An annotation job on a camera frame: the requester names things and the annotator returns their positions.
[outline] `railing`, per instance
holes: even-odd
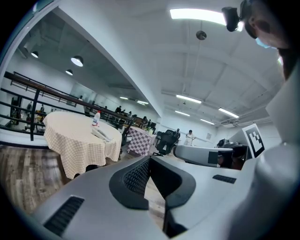
[[[54,91],[56,91],[56,92],[58,92],[58,93],[61,93],[62,95],[67,95],[67,96],[70,96],[70,97],[73,97],[73,98],[78,99],[78,97],[75,97],[75,96],[70,95],[70,94],[67,94],[67,93],[65,93],[65,92],[63,92],[63,91],[57,90],[57,89],[55,89],[55,88],[53,88],[53,87],[50,87],[50,86],[48,86],[48,85],[46,85],[46,84],[43,84],[43,83],[41,83],[41,82],[35,81],[35,80],[33,80],[33,79],[29,78],[29,77],[26,77],[26,76],[24,76],[24,75],[22,75],[22,74],[20,74],[20,73],[14,72],[14,74],[15,74],[15,75],[18,75],[18,76],[21,76],[21,77],[24,77],[24,78],[28,79],[29,81],[35,82],[35,83],[37,83],[37,84],[40,84],[40,85],[42,85],[42,86],[44,86],[44,87],[46,87],[46,88],[50,88],[50,89],[52,89],[52,90],[54,90]],[[10,85],[16,86],[16,87],[18,87],[18,88],[24,89],[25,91],[29,91],[29,92],[32,92],[32,93],[35,93],[35,92],[36,92],[36,90],[35,90],[34,88],[31,88],[31,87],[29,87],[29,86],[27,86],[27,85],[24,85],[24,84],[21,84],[21,83],[18,83],[18,82],[15,82],[14,80],[11,80]],[[65,104],[67,104],[67,105],[76,107],[76,104],[75,104],[75,103],[66,101],[66,100],[64,100],[64,99],[62,99],[62,98],[60,98],[60,97],[54,97],[54,96],[49,95],[49,94],[47,94],[47,93],[45,93],[45,92],[43,92],[43,91],[40,91],[40,95],[41,95],[42,97],[50,98],[50,99],[52,99],[52,100],[55,100],[55,101],[58,101],[58,102],[62,102],[62,103],[65,103]]]
[[[25,113],[30,113],[30,121],[25,121],[23,119],[16,118],[14,116],[6,116],[6,115],[3,115],[3,114],[0,113],[1,118],[9,119],[9,120],[15,121],[15,122],[27,123],[28,126],[25,126],[25,128],[30,129],[30,131],[27,132],[25,129],[23,129],[23,130],[12,129],[12,128],[9,128],[7,126],[1,126],[1,125],[0,125],[0,128],[5,129],[5,130],[14,131],[14,132],[21,132],[21,133],[30,134],[30,140],[31,141],[33,141],[34,135],[43,135],[44,134],[43,131],[45,131],[43,129],[43,127],[45,127],[45,125],[42,122],[40,122],[40,123],[35,122],[35,119],[37,119],[38,117],[43,118],[47,115],[46,113],[36,111],[37,103],[44,104],[44,105],[47,105],[47,106],[50,106],[50,107],[53,107],[53,108],[57,108],[57,109],[61,109],[61,110],[64,110],[64,111],[68,111],[68,112],[83,114],[87,117],[93,117],[94,116],[94,115],[91,115],[89,113],[78,112],[78,111],[63,108],[63,107],[60,107],[60,106],[55,106],[55,105],[46,103],[44,101],[39,101],[38,97],[41,95],[41,92],[43,93],[43,96],[45,96],[45,94],[47,94],[49,96],[49,98],[58,98],[58,99],[66,101],[66,102],[71,102],[73,104],[79,104],[79,105],[85,106],[86,108],[88,108],[90,110],[89,112],[91,112],[93,110],[94,111],[100,110],[101,113],[102,113],[101,114],[101,119],[104,119],[104,120],[110,122],[110,124],[113,125],[117,129],[121,128],[124,123],[131,121],[131,118],[128,118],[128,117],[125,117],[121,114],[118,114],[118,113],[115,113],[113,111],[104,109],[104,108],[102,108],[98,105],[92,105],[92,104],[85,103],[81,100],[78,100],[77,98],[74,98],[73,96],[63,95],[58,90],[53,90],[51,87],[45,86],[45,84],[40,84],[37,81],[28,80],[28,79],[24,78],[23,76],[6,72],[4,74],[4,77],[12,80],[12,82],[14,82],[14,83],[25,86],[27,90],[28,89],[34,90],[35,91],[35,96],[34,96],[34,98],[30,98],[30,97],[27,97],[27,96],[16,94],[16,93],[11,92],[7,89],[1,88],[0,90],[3,91],[3,92],[6,92],[6,93],[9,93],[9,94],[15,95],[17,97],[21,97],[21,98],[32,101],[32,109],[30,109],[30,110],[25,109],[25,108],[21,108],[20,106],[15,106],[15,105],[0,101],[0,105],[5,105],[7,107],[15,109],[15,111],[18,112],[19,115],[21,115],[21,111],[24,111]]]

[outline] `water bottle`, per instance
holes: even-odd
[[[94,116],[92,126],[97,126],[98,125],[98,122],[99,122],[99,119],[100,119],[100,113],[101,113],[101,111],[98,111],[96,113],[96,115]]]

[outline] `white tablecloth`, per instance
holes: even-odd
[[[48,147],[60,154],[66,176],[73,179],[85,172],[88,165],[105,165],[105,158],[118,161],[121,134],[99,122],[99,127],[112,140],[105,142],[91,132],[92,118],[71,112],[52,112],[44,119],[44,137]]]
[[[149,135],[145,130],[138,127],[130,127],[129,135],[132,136],[132,139],[128,149],[141,156],[147,156],[155,141],[156,135]]]

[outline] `checkered tablecloth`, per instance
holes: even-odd
[[[44,119],[48,147],[60,154],[66,176],[73,179],[88,165],[105,165],[105,158],[118,161],[121,133],[106,123],[99,127],[112,140],[105,142],[91,132],[92,118],[71,112],[52,112]]]
[[[132,139],[128,149],[141,156],[147,156],[155,141],[156,135],[149,135],[145,130],[138,127],[131,127],[129,129],[129,135],[132,136]]]

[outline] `black metal railing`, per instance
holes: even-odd
[[[92,104],[88,104],[85,103],[77,98],[74,98],[73,96],[69,96],[69,95],[63,95],[60,93],[60,91],[57,90],[53,90],[52,88],[49,88],[48,86],[45,86],[44,84],[40,84],[37,81],[32,81],[32,80],[28,80],[26,78],[24,78],[23,76],[19,76],[16,74],[12,74],[9,72],[6,72],[4,75],[5,78],[8,78],[10,80],[12,80],[12,82],[23,85],[28,89],[32,89],[35,92],[35,96],[34,98],[30,98],[24,95],[20,95],[14,92],[11,92],[7,89],[1,88],[0,91],[12,94],[14,96],[17,97],[21,97],[27,100],[32,101],[32,108],[29,109],[25,109],[22,108],[20,106],[16,106],[16,105],[12,105],[10,103],[6,103],[6,102],[2,102],[0,101],[0,105],[5,105],[7,107],[10,107],[11,109],[13,109],[15,112],[18,112],[18,116],[21,116],[21,111],[23,111],[24,113],[30,114],[30,121],[26,121],[24,119],[21,119],[20,117],[16,117],[16,116],[6,116],[0,113],[0,117],[1,118],[5,118],[10,120],[10,122],[22,122],[22,123],[26,123],[27,126],[25,126],[25,129],[13,129],[10,128],[8,126],[2,126],[0,125],[1,129],[4,130],[10,130],[10,131],[14,131],[14,132],[21,132],[21,133],[26,133],[26,134],[30,134],[30,139],[31,141],[33,141],[34,139],[34,135],[43,135],[44,134],[44,127],[45,125],[42,123],[42,120],[40,120],[40,122],[38,122],[38,118],[43,119],[47,114],[45,112],[39,112],[36,110],[36,106],[37,103],[46,105],[46,106],[50,106],[52,108],[56,108],[56,109],[61,109],[64,111],[68,111],[68,112],[72,112],[72,113],[78,113],[78,114],[82,114],[85,115],[87,117],[93,117],[94,115],[90,114],[90,112],[95,113],[98,110],[100,110],[101,113],[101,119],[104,119],[105,121],[110,122],[111,125],[113,125],[115,128],[122,128],[124,123],[128,123],[129,121],[131,121],[131,118],[128,118],[126,116],[123,116],[121,114],[115,113],[113,111],[107,110],[105,108],[102,108],[98,105],[92,105]],[[49,98],[59,98],[61,100],[64,100],[66,102],[71,102],[73,104],[79,104],[84,106],[86,109],[89,109],[89,112],[79,112],[76,110],[72,110],[72,109],[68,109],[68,108],[63,108],[60,106],[56,106],[50,103],[47,103],[45,101],[40,101],[38,99],[38,97],[41,95],[41,92],[44,93],[43,96],[45,96],[45,94],[47,94],[49,96]]]

